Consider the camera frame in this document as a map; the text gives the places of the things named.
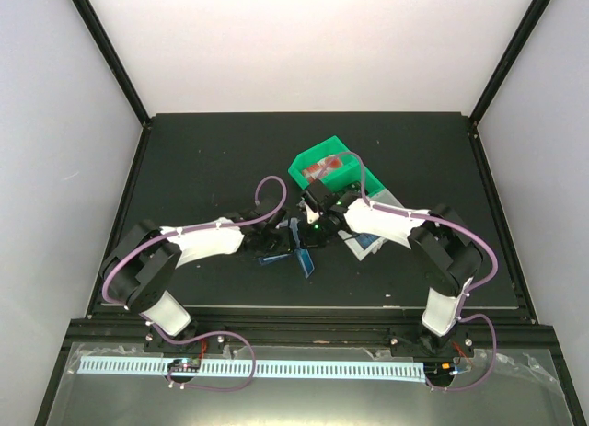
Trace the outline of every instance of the red object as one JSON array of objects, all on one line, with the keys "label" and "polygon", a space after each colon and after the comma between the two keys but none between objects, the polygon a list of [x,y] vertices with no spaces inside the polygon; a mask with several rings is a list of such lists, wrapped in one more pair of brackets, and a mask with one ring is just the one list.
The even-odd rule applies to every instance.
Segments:
[{"label": "red object", "polygon": [[464,357],[465,359],[467,359],[467,362],[470,363],[470,366],[472,366],[474,368],[474,364],[473,362],[467,357],[467,355],[464,353],[464,351],[462,351],[462,348],[460,348],[460,346],[452,340],[452,346],[454,346],[454,349],[458,351],[458,353]]},{"label": "red object", "polygon": [[201,340],[201,355],[199,356],[199,359],[202,360],[202,357],[204,357],[204,353],[206,352],[206,347],[207,347],[207,342],[205,339]]},{"label": "red object", "polygon": [[307,182],[313,182],[319,174],[319,171],[321,171],[321,169],[323,169],[323,167],[325,166],[327,166],[328,168],[325,170],[323,176],[327,176],[332,171],[337,170],[338,168],[343,166],[343,163],[341,162],[341,159],[339,159],[338,157],[329,155],[324,157],[323,159],[318,160],[315,164],[312,164],[309,167],[303,169],[301,173],[303,173],[303,176],[305,177]]}]

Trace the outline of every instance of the white wall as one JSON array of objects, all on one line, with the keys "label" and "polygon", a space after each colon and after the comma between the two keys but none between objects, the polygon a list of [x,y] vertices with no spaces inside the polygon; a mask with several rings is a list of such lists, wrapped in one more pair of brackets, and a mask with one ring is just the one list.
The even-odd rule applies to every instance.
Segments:
[{"label": "white wall", "polygon": [[480,133],[541,322],[589,416],[589,0],[552,0]]},{"label": "white wall", "polygon": [[70,0],[0,0],[0,422],[33,424],[140,126]]},{"label": "white wall", "polygon": [[532,0],[91,0],[150,114],[470,114]]}]

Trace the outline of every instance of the green container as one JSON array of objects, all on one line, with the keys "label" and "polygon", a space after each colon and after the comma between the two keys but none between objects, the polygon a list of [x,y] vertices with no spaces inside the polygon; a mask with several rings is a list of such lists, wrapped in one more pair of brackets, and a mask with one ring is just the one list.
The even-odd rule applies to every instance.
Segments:
[{"label": "green container", "polygon": [[[303,170],[324,157],[336,155],[341,152],[349,152],[350,149],[337,136],[331,136],[329,139],[317,144],[314,147],[300,153],[288,169],[288,174],[294,179],[301,189],[305,189],[309,182],[303,176]],[[323,177],[323,183],[333,192],[339,191],[344,187],[354,183],[360,182],[360,163],[351,156],[346,155],[341,157],[343,165]],[[376,178],[375,175],[367,168],[366,169],[366,192],[369,196],[375,195],[384,190],[385,186]]]}]

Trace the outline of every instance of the black tabletop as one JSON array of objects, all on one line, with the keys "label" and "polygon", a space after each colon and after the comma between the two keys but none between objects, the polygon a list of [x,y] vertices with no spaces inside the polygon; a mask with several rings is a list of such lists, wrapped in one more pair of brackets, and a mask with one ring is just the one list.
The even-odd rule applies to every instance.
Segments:
[{"label": "black tabletop", "polygon": [[[104,343],[82,346],[90,356],[94,348],[105,350]],[[125,344],[106,354],[116,357],[121,349],[127,351],[126,359],[133,357],[129,353],[131,346]],[[257,354],[270,360],[282,359],[287,353],[298,361],[370,360],[359,349],[276,350],[269,348]],[[431,392],[426,385],[418,383],[352,377],[345,380],[256,378],[245,390],[234,394],[190,389],[180,392],[177,388],[169,389],[161,376],[78,374],[74,364],[67,367],[71,373],[64,372],[62,376],[47,424],[572,425],[565,397],[552,377],[557,373],[548,350],[500,350],[500,354],[508,360],[498,363],[489,380],[460,394]],[[474,359],[477,364],[474,369],[457,375],[453,386],[464,386],[480,378],[486,363],[478,357]],[[238,380],[197,377],[193,383],[227,387],[236,385]]]},{"label": "black tabletop", "polygon": [[[248,208],[269,174],[300,189],[287,169],[297,154],[337,135],[405,206],[452,206],[499,256],[494,281],[467,307],[517,307],[490,207],[458,113],[218,113],[155,117],[123,233],[149,218],[190,225]],[[277,185],[262,194],[278,197]],[[387,243],[364,261],[343,242],[312,252],[305,279],[295,257],[261,266],[217,256],[179,268],[169,290],[184,305],[273,307],[424,307],[428,287],[411,252]],[[479,277],[490,269],[486,259]]]}]

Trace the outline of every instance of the orange wire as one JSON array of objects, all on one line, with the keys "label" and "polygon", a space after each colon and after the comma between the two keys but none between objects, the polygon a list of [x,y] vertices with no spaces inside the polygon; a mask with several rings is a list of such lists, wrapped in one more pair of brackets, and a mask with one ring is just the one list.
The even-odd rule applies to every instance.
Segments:
[{"label": "orange wire", "polygon": [[206,340],[201,340],[201,355],[199,356],[199,359],[202,360],[202,357],[204,357],[204,353],[206,352],[206,348],[207,348]]},{"label": "orange wire", "polygon": [[462,357],[464,357],[465,359],[467,359],[467,362],[470,364],[470,366],[474,367],[474,363],[467,357],[467,355],[462,351],[462,348],[460,348],[460,345],[458,345],[455,341],[452,340],[452,346],[454,346],[454,349],[458,351],[458,354],[460,354]]}]

